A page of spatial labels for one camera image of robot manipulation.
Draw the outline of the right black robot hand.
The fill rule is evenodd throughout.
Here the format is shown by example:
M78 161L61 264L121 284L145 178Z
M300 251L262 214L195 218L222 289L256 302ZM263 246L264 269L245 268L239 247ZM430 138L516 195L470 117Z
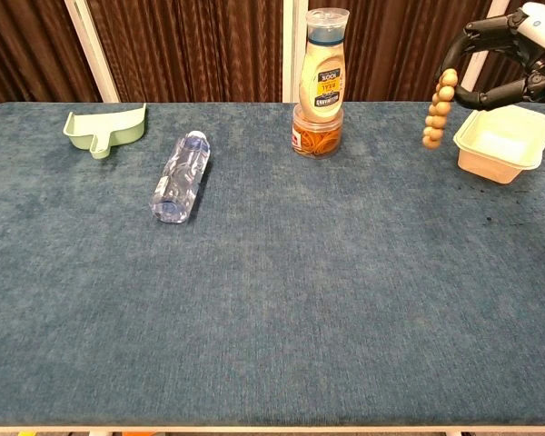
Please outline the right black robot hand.
M438 73L455 67L466 54L506 55L524 68L521 79L483 92L455 88L454 100L465 108L490 111L545 97L545 5L527 2L509 15L467 23L449 46Z

